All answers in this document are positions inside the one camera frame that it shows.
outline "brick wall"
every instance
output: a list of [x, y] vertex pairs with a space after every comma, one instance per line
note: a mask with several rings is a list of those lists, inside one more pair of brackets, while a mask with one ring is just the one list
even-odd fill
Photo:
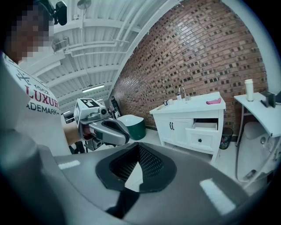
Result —
[[180, 86], [191, 96], [219, 91], [227, 109], [224, 126], [238, 133], [244, 80], [267, 89], [263, 59], [243, 21], [218, 0], [190, 0], [168, 11], [150, 29], [123, 68], [111, 93], [123, 115], [144, 118]]

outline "white table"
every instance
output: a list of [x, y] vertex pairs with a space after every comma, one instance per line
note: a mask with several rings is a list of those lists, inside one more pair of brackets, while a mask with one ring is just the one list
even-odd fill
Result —
[[[265, 101], [266, 97], [263, 96], [261, 93], [254, 93], [253, 102], [247, 101], [246, 97], [247, 97], [246, 94], [234, 96], [234, 98], [242, 104], [241, 123], [240, 123], [240, 130], [239, 130], [236, 146], [238, 145], [241, 137], [244, 116], [253, 115], [272, 138], [279, 137], [278, 141], [276, 140], [277, 142], [276, 151], [277, 151], [278, 146], [281, 143], [281, 105], [277, 105], [275, 108], [271, 106], [269, 106], [268, 108], [265, 107], [260, 101], [261, 100]], [[249, 111], [249, 113], [244, 113], [244, 108], [246, 108]], [[274, 157], [274, 153], [275, 153], [274, 149], [271, 149], [270, 155], [268, 156], [261, 170], [270, 161], [270, 159]], [[245, 187], [249, 186], [258, 176], [259, 176], [259, 172], [257, 172], [250, 179], [250, 181], [247, 183]]]

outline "person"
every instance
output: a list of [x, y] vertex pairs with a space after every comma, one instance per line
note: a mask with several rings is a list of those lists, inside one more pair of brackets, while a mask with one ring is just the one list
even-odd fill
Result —
[[[1, 57], [1, 129], [13, 129], [50, 148], [53, 156], [71, 154], [79, 141], [76, 123], [62, 126], [59, 103], [47, 85], [18, 64], [50, 43], [53, 18], [39, 1], [19, 1], [6, 22]], [[85, 136], [89, 127], [83, 127]]]

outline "bottle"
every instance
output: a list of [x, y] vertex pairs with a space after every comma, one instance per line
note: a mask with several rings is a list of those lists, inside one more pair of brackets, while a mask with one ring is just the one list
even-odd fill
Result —
[[178, 100], [178, 102], [181, 101], [181, 95], [180, 95], [180, 93], [177, 94], [177, 100]]

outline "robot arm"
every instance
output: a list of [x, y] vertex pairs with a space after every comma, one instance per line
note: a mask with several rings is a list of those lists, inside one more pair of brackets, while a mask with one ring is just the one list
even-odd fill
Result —
[[119, 120], [109, 118], [106, 108], [93, 99], [77, 99], [74, 120], [77, 124], [80, 136], [83, 136], [83, 125], [89, 125], [92, 133], [90, 147], [95, 150], [105, 143], [106, 145], [123, 145], [126, 144], [130, 135], [127, 127]]

